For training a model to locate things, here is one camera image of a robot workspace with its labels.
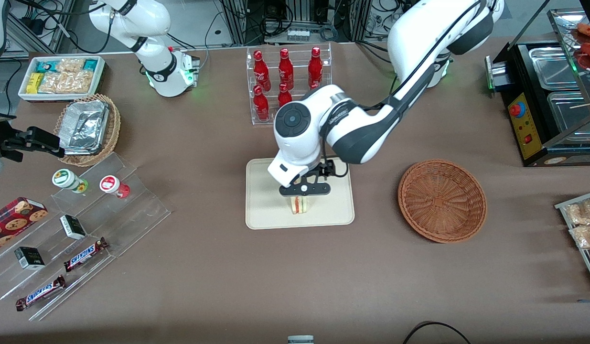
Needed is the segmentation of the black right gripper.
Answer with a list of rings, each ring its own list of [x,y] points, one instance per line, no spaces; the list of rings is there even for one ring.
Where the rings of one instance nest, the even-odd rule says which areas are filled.
[[[28,139],[33,134],[33,128],[26,131],[15,130],[11,127],[0,127],[0,158],[21,162],[20,151],[33,151],[33,146]],[[40,128],[34,129],[34,144],[57,158],[64,157],[64,150],[60,146],[60,139],[56,135]]]

